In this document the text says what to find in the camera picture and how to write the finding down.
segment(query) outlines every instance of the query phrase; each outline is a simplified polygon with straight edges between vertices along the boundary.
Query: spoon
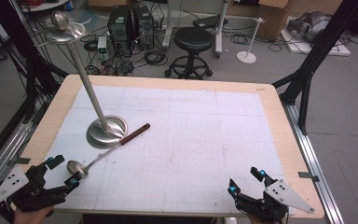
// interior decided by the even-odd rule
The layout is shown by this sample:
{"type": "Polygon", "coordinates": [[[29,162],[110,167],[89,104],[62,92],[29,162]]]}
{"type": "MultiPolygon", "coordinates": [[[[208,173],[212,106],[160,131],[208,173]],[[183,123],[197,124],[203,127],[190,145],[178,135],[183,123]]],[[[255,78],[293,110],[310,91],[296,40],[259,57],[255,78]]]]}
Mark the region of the spoon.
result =
{"type": "Polygon", "coordinates": [[[106,156],[107,154],[109,154],[111,151],[113,151],[115,148],[119,147],[119,146],[124,146],[125,144],[127,144],[128,142],[130,142],[130,140],[132,140],[134,137],[138,136],[139,134],[143,133],[144,131],[146,131],[147,129],[150,128],[150,124],[146,123],[144,126],[142,126],[141,128],[139,128],[138,130],[136,130],[135,132],[133,132],[132,134],[128,135],[127,137],[121,139],[118,143],[116,143],[113,147],[111,147],[109,150],[107,150],[106,152],[104,152],[104,154],[101,154],[97,157],[97,159],[95,159],[94,161],[92,161],[89,165],[85,166],[83,164],[81,164],[78,161],[68,161],[68,164],[66,165],[66,168],[68,169],[69,173],[71,173],[72,175],[75,174],[76,172],[79,172],[81,174],[81,176],[85,176],[89,174],[89,168],[92,166],[92,164],[94,164],[96,161],[100,160],[102,157],[106,156]]]}

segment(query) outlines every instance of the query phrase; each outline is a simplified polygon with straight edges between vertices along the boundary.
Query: white stand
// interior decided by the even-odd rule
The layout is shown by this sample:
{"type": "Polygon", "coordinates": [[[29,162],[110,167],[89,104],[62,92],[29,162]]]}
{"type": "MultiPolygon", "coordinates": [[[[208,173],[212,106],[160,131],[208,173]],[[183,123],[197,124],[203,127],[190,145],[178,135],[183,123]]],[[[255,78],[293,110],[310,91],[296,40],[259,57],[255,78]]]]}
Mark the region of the white stand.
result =
{"type": "Polygon", "coordinates": [[[253,42],[255,41],[255,34],[257,33],[258,26],[260,25],[261,22],[264,22],[264,20],[262,18],[254,18],[254,20],[255,20],[255,22],[257,22],[257,26],[255,27],[255,33],[252,37],[251,45],[249,46],[248,51],[240,51],[237,54],[238,60],[240,60],[243,63],[254,63],[255,62],[255,55],[253,53],[251,53],[251,48],[252,48],[253,42]]]}

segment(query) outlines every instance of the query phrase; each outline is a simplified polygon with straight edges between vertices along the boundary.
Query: gray floor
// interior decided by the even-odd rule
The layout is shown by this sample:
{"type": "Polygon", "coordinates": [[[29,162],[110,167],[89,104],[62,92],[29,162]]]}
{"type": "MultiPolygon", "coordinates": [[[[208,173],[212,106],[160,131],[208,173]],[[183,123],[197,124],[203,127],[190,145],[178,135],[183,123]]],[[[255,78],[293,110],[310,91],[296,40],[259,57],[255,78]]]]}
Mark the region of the gray floor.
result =
{"type": "MultiPolygon", "coordinates": [[[[106,14],[79,8],[69,13],[74,21],[84,21],[92,17],[89,24],[93,30],[106,23],[106,14]]],[[[183,14],[181,25],[187,25],[194,17],[183,14]]],[[[229,19],[228,27],[248,26],[249,21],[229,19]]],[[[248,46],[236,45],[228,37],[223,39],[223,54],[217,59],[213,49],[200,56],[213,70],[205,81],[230,81],[272,83],[295,72],[307,57],[304,54],[289,53],[285,46],[280,52],[273,52],[269,44],[255,42],[253,54],[257,61],[253,64],[241,63],[236,54],[247,50],[248,46]]],[[[317,70],[311,85],[307,128],[312,146],[316,152],[329,187],[346,223],[358,223],[358,45],[347,46],[350,57],[328,56],[317,70]]],[[[143,66],[148,77],[166,78],[164,70],[177,56],[184,53],[176,46],[168,50],[168,63],[162,66],[143,66]]],[[[75,68],[55,48],[50,50],[53,62],[62,69],[76,73],[75,68]]],[[[20,79],[13,72],[10,60],[0,62],[0,132],[24,97],[20,79]]],[[[129,76],[144,77],[134,70],[129,76]]],[[[47,223],[77,223],[79,214],[56,213],[47,223]]],[[[291,223],[326,223],[323,220],[290,220],[291,223]]]]}

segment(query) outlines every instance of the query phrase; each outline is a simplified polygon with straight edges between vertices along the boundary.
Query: robotic hand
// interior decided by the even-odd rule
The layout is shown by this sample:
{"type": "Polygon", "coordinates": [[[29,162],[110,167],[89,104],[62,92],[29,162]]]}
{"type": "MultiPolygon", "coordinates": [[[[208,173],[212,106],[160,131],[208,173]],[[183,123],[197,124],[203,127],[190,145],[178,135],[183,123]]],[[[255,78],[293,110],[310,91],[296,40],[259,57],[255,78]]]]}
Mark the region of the robotic hand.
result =
{"type": "Polygon", "coordinates": [[[258,218],[262,222],[279,222],[289,212],[288,205],[314,213],[311,208],[290,186],[283,180],[272,179],[263,170],[258,171],[252,167],[251,174],[260,182],[264,179],[266,189],[263,192],[263,199],[254,199],[241,193],[241,189],[230,179],[228,193],[235,201],[238,210],[258,218]]]}
{"type": "Polygon", "coordinates": [[[75,173],[64,181],[64,186],[45,189],[44,175],[48,168],[57,167],[64,161],[62,155],[49,158],[40,165],[31,166],[24,174],[16,165],[7,178],[0,184],[0,215],[9,223],[14,222],[14,203],[22,212],[33,212],[55,204],[64,203],[66,196],[79,186],[81,174],[75,173]]]}

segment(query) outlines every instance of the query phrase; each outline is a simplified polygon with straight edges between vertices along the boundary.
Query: stool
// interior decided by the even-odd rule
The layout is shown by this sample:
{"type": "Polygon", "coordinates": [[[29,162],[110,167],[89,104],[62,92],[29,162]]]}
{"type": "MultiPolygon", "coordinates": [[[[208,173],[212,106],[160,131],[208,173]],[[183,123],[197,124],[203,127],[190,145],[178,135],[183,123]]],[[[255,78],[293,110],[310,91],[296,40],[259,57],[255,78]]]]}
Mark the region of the stool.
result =
{"type": "Polygon", "coordinates": [[[194,74],[194,78],[202,80],[202,77],[206,75],[210,77],[212,71],[209,69],[208,64],[199,57],[199,54],[207,49],[210,49],[213,45],[213,36],[206,30],[199,27],[184,27],[180,28],[173,41],[180,49],[187,51],[187,56],[182,56],[173,61],[170,68],[164,72],[166,77],[171,75],[173,71],[178,78],[192,78],[190,75],[194,74]],[[187,58],[187,64],[180,64],[179,60],[187,58]],[[195,65],[194,61],[198,60],[202,65],[195,65]],[[180,72],[176,68],[184,68],[185,71],[180,72]],[[204,70],[203,73],[197,72],[198,69],[204,70]]]}

